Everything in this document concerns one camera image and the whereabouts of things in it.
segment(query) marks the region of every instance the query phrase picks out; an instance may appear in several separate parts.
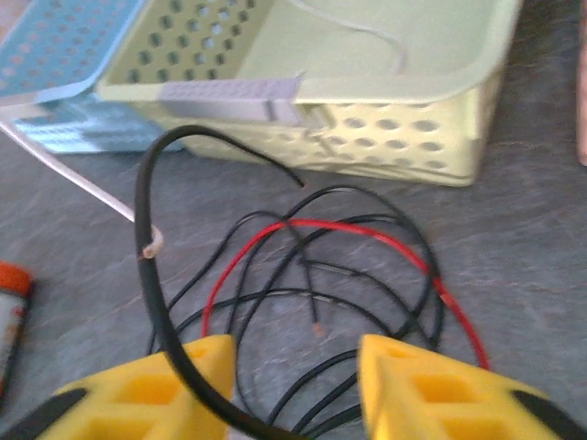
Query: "gray floor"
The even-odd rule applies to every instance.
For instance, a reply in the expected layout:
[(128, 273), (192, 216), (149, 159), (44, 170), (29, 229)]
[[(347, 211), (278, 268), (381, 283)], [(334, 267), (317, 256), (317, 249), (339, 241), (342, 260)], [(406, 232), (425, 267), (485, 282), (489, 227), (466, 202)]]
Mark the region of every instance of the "gray floor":
[[(494, 368), (543, 389), (586, 423), (587, 170), (575, 159), (574, 127), (578, 3), (528, 2), (482, 175), (470, 188), (302, 174), (310, 190), (354, 183), (402, 206), (432, 241), (447, 284), (478, 326)], [(60, 385), (140, 357), (149, 322), (130, 224), (18, 147), (2, 145), (0, 258), (30, 268), (39, 281), (2, 420), (6, 426)], [(138, 156), (66, 161), (131, 202)], [(268, 167), (193, 159), (186, 152), (166, 156), (153, 195), (156, 222), (167, 237), (161, 255), (166, 290), (174, 292), (190, 278), (238, 217), (263, 208), (283, 212), (305, 195)], [(370, 204), (348, 196), (332, 198), (308, 214), (336, 218), (369, 210)], [(235, 249), (255, 229), (237, 239)], [(274, 251), (289, 244), (284, 237)], [(325, 239), (313, 252), (333, 260), (345, 255), (345, 261), (371, 270), (408, 297), (417, 293), (417, 276), (369, 241)], [(275, 257), (268, 253), (259, 263), (256, 284)], [(184, 301), (177, 317), (202, 304), (222, 266)], [(291, 279), (301, 280), (299, 274)], [(324, 278), (320, 284), (379, 310), (390, 308), (360, 283)], [(245, 342), (242, 365), (262, 413), (303, 371), (354, 347), (361, 333), (372, 330), (344, 309), (324, 305), (322, 312), (327, 336), (317, 340), (306, 302), (282, 300), (264, 307)], [(382, 317), (397, 318), (393, 312)], [(222, 328), (221, 318), (216, 317), (216, 329)], [(473, 361), (452, 319), (443, 351)], [(297, 420), (317, 393), (331, 389), (351, 369), (348, 364), (320, 380), (293, 402), (282, 421)], [(338, 408), (354, 399), (351, 393)], [(333, 437), (357, 438), (358, 432), (355, 425)]]

